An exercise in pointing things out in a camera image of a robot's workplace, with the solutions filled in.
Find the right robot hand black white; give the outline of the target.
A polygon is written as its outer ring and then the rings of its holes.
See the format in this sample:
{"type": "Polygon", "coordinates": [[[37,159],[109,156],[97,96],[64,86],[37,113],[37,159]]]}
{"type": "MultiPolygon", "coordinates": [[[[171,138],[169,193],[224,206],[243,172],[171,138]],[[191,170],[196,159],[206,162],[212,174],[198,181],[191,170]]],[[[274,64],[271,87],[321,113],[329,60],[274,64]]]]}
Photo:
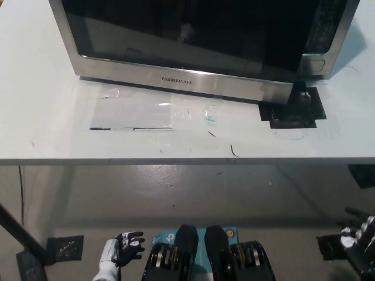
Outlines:
{"type": "Polygon", "coordinates": [[[345,211],[354,216],[340,232],[340,243],[344,249],[357,248],[374,259],[374,215],[346,207],[345,211]]]}

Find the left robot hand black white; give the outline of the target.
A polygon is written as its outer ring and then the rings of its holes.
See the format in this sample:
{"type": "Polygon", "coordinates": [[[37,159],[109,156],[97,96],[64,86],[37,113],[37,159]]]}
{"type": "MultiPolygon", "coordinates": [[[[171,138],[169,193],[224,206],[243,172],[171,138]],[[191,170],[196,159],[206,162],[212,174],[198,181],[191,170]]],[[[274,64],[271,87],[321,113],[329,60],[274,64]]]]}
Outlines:
{"type": "Polygon", "coordinates": [[[142,246],[145,241],[143,234],[141,231],[123,232],[115,237],[118,241],[118,256],[115,263],[119,267],[142,258],[141,252],[145,250],[142,246]]]}

